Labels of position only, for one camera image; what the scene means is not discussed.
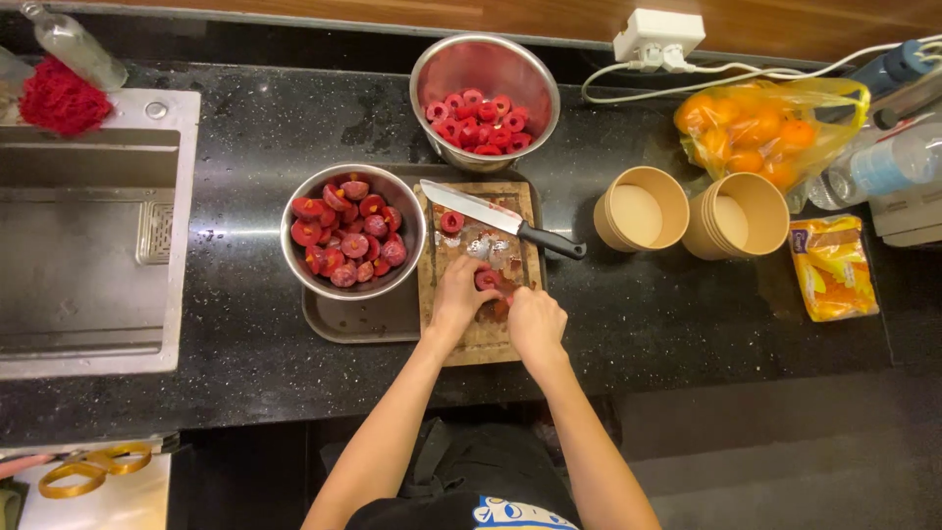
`wooden wall panel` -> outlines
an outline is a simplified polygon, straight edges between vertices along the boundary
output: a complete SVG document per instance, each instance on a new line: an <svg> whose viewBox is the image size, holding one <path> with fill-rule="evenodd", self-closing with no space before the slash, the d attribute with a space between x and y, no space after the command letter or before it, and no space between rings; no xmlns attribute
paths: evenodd
<svg viewBox="0 0 942 530"><path fill-rule="evenodd" d="M110 0L356 22L611 41L634 8L704 17L700 49L834 60L942 33L939 0Z"/></svg>

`dark tray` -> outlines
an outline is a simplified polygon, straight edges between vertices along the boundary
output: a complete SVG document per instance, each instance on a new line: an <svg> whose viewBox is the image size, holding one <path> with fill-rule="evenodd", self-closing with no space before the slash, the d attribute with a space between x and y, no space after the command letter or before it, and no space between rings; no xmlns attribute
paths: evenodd
<svg viewBox="0 0 942 530"><path fill-rule="evenodd" d="M376 164L376 167L398 176L410 187L422 178L438 182L527 182L521 174L504 170L495 174L466 173L440 164ZM540 195L532 184L533 221L543 226ZM546 263L540 249L540 269L546 278ZM419 339L418 273L413 271L399 287L383 296L343 302L318 296L301 288L301 309L304 319L318 335L333 342L403 342Z"/></svg>

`plastic bag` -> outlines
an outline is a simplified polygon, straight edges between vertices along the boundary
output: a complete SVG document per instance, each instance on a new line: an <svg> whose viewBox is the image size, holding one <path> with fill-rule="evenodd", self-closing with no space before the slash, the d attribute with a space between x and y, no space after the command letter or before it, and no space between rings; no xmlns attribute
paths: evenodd
<svg viewBox="0 0 942 530"><path fill-rule="evenodd" d="M869 102L867 87L850 79L753 81L695 93L674 125L690 162L713 180L755 173L786 193L831 163L867 119ZM854 107L849 124L815 119L815 108L845 106Z"/></svg>
<svg viewBox="0 0 942 530"><path fill-rule="evenodd" d="M860 241L861 226L853 215L791 222L791 258L811 320L828 322L880 312Z"/></svg>

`kitchen knife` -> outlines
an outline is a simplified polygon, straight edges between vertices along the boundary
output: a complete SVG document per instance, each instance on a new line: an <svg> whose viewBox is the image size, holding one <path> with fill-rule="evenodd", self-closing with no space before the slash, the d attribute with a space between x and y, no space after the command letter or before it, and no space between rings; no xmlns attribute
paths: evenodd
<svg viewBox="0 0 942 530"><path fill-rule="evenodd" d="M582 259L586 256L584 243L573 243L559 234L540 230L529 225L519 213L504 207L489 203L478 197L461 193L448 186L436 184L430 180L419 181L422 192L435 204L451 208L463 215L489 224L498 230L513 234L521 240L556 251L572 259Z"/></svg>

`scissors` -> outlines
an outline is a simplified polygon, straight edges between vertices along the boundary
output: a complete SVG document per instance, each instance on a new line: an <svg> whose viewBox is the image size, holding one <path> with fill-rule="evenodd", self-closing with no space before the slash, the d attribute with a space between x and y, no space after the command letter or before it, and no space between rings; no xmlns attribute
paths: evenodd
<svg viewBox="0 0 942 530"><path fill-rule="evenodd" d="M40 494L49 499L68 499L84 495L98 489L110 474L128 474L140 471L151 462L150 445L131 442L116 445L108 449L76 453L65 457L62 465L45 474L40 479ZM121 462L120 456L136 456L134 460ZM52 486L57 480L70 476L84 476L88 480L71 486Z"/></svg>

